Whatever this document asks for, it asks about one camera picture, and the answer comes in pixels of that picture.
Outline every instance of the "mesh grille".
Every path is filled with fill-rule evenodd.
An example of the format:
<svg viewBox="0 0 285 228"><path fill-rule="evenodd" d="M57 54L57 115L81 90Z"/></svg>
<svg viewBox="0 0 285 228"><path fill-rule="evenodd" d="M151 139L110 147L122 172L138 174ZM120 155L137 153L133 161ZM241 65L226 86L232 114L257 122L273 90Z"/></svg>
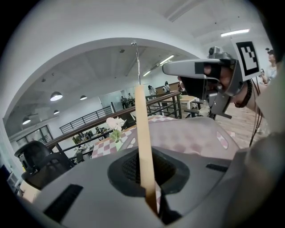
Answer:
<svg viewBox="0 0 285 228"><path fill-rule="evenodd" d="M176 167L162 156L152 154L153 165L155 170L155 180L160 186L167 182L176 172ZM126 160L122 164L124 175L131 181L140 184L140 170L138 153Z"/></svg>

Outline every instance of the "wristband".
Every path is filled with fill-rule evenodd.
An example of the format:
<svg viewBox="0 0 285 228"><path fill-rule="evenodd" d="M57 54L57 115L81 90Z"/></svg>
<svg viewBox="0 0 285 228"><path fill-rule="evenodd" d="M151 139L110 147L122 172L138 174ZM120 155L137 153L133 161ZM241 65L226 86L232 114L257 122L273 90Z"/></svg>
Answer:
<svg viewBox="0 0 285 228"><path fill-rule="evenodd" d="M248 84L248 91L247 91L247 93L246 93L246 95L245 95L245 98L244 98L244 100L242 101L241 104L235 103L235 106L236 106L237 108L244 108L244 107L248 104L249 99L251 98L251 94L252 94L252 84L251 84L251 81L250 81L250 80L247 80L246 82L247 82L247 84Z"/></svg>

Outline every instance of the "flower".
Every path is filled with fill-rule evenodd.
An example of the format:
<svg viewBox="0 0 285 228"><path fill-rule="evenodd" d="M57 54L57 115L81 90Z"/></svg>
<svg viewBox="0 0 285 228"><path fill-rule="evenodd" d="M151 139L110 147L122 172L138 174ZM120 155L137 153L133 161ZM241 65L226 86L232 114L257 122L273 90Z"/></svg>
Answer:
<svg viewBox="0 0 285 228"><path fill-rule="evenodd" d="M112 129L114 129L116 127L116 121L114 118L109 117L106 119L106 123L108 124L108 126Z"/></svg>
<svg viewBox="0 0 285 228"><path fill-rule="evenodd" d="M106 123L111 129L118 130L120 132L122 131L122 126L124 126L125 122L125 120L122 120L119 117L117 117L116 119L112 117L106 119Z"/></svg>

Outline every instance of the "white ceiling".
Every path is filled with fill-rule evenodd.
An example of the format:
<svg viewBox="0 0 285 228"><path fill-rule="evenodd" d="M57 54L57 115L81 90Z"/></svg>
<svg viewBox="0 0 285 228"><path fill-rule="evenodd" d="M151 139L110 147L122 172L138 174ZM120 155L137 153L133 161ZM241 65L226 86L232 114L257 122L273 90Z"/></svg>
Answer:
<svg viewBox="0 0 285 228"><path fill-rule="evenodd" d="M138 52L141 75L172 54L175 55L173 60L186 58L168 50L144 46L138 47ZM134 78L137 74L135 48L132 46L96 49L74 56L53 67L25 91L6 122L7 134L11 136L31 124L54 117L55 109L62 112L76 105L81 102L81 95L88 98L98 96L96 84L99 82L116 83L120 78ZM91 84L94 84L93 92L87 90L81 94L82 88L89 88ZM50 96L54 91L62 93L65 99L51 102ZM22 119L30 114L38 115L31 116L31 124L23 126Z"/></svg>
<svg viewBox="0 0 285 228"><path fill-rule="evenodd" d="M125 4L136 4L156 11L184 31L196 38L204 50L213 45L221 45L230 37L220 37L221 33L238 29L250 29L243 37L266 36L256 10L240 0L120 0ZM162 49L139 47L141 74L144 74L155 63L170 56ZM173 60L185 58L176 56ZM25 115L49 110L49 97L53 91L60 91L68 97L96 80L110 80L137 74L134 47L109 47L86 52L70 58L44 74L21 97L6 122L8 135L21 130L20 124ZM61 110L74 105L66 101ZM52 117L52 109L44 118ZM34 122L40 119L34 116Z"/></svg>

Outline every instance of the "wooden stick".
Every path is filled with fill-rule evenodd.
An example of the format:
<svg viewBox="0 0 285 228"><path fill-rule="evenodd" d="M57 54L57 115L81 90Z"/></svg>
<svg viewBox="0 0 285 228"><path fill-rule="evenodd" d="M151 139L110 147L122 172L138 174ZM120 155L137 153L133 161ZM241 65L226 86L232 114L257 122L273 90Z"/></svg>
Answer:
<svg viewBox="0 0 285 228"><path fill-rule="evenodd" d="M147 104L143 85L135 88L135 111L138 131L138 155L141 186L146 189L146 202L157 215L155 195L155 172L153 168L151 138L148 127Z"/></svg>

